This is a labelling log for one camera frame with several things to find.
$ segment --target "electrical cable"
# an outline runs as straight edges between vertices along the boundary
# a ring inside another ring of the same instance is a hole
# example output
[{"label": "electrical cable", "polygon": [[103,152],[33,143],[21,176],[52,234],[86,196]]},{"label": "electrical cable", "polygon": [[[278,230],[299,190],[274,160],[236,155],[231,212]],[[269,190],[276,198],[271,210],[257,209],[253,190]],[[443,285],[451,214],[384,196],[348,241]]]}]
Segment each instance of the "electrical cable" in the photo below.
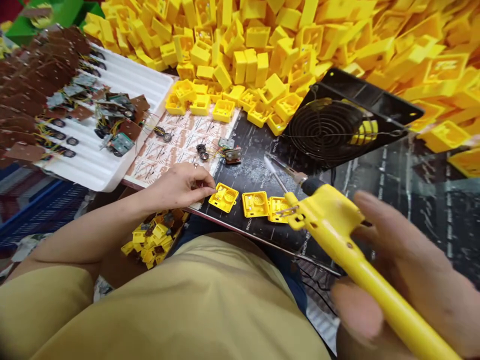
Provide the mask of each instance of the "electrical cable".
[{"label": "electrical cable", "polygon": [[324,292],[329,292],[329,291],[330,291],[330,288],[329,288],[329,287],[322,287],[322,286],[320,285],[320,282],[319,282],[318,280],[315,280],[308,272],[306,272],[305,270],[303,270],[301,267],[298,267],[298,268],[300,269],[300,271],[301,271],[302,273],[304,273],[307,277],[309,277],[310,280],[316,282],[316,285],[318,286],[318,288],[319,288],[321,291],[324,291]]},{"label": "electrical cable", "polygon": [[305,281],[302,281],[302,283],[304,285],[308,286],[310,289],[312,289],[320,297],[320,299],[325,303],[325,305],[328,307],[328,309],[331,311],[331,313],[338,318],[337,313],[332,309],[332,307],[329,305],[327,300],[325,300],[325,298],[322,295],[320,295],[320,293],[312,285],[310,285],[309,283],[307,283]]}]

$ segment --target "blue crate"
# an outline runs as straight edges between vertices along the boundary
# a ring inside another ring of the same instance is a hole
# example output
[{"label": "blue crate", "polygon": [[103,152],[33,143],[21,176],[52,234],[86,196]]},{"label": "blue crate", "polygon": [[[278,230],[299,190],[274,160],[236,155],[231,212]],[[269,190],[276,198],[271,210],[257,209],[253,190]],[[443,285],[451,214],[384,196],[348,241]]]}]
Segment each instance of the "blue crate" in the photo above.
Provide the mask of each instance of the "blue crate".
[{"label": "blue crate", "polygon": [[16,248],[28,235],[53,233],[74,219],[88,189],[58,180],[0,227],[0,250]]}]

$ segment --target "small bin of parts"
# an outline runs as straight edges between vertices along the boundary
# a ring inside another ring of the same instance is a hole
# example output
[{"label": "small bin of parts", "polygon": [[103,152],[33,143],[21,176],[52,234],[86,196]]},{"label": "small bin of parts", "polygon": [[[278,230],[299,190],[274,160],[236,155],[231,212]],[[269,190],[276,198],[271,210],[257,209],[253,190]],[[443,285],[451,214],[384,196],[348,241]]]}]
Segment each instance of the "small bin of parts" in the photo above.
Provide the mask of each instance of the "small bin of parts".
[{"label": "small bin of parts", "polygon": [[151,214],[132,232],[132,240],[122,246],[121,251],[145,263],[150,270],[169,255],[188,217],[181,209]]}]

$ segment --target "black cable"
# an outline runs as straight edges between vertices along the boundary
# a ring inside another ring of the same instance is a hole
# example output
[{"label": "black cable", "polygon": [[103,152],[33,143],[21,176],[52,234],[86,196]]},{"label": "black cable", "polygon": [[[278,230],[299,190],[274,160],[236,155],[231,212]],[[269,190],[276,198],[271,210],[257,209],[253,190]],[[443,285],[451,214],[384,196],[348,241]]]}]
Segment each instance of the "black cable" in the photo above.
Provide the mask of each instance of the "black cable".
[{"label": "black cable", "polygon": [[329,292],[330,291],[330,288],[329,287],[322,287],[320,285],[320,282],[318,280],[315,280],[308,272],[306,272],[305,270],[303,270],[301,267],[299,267],[300,271],[302,271],[305,275],[307,275],[310,280],[312,280],[313,282],[316,282],[316,285],[318,286],[318,288],[321,290],[321,291],[324,291],[324,292]]},{"label": "black cable", "polygon": [[330,185],[332,185],[333,187],[335,186],[335,178],[337,177],[337,168],[336,167],[332,167],[330,169]]},{"label": "black cable", "polygon": [[304,285],[307,285],[310,289],[312,289],[319,297],[322,299],[322,301],[325,303],[325,305],[330,309],[331,313],[334,314],[336,317],[338,317],[337,313],[332,309],[332,307],[329,305],[329,303],[325,300],[325,298],[320,295],[320,293],[309,283],[302,281]]}]

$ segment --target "pile of yellow plastic parts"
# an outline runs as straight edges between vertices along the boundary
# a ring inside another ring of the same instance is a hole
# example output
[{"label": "pile of yellow plastic parts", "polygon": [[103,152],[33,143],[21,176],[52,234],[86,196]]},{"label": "pile of yellow plastic parts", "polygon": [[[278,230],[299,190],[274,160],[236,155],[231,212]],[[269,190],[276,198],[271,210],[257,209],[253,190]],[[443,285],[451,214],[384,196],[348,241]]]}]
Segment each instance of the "pile of yellow plastic parts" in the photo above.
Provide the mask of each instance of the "pile of yellow plastic parts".
[{"label": "pile of yellow plastic parts", "polygon": [[479,0],[109,0],[85,33],[180,78],[173,114],[230,121],[235,106],[275,135],[332,66],[425,110],[411,130],[480,176]]}]

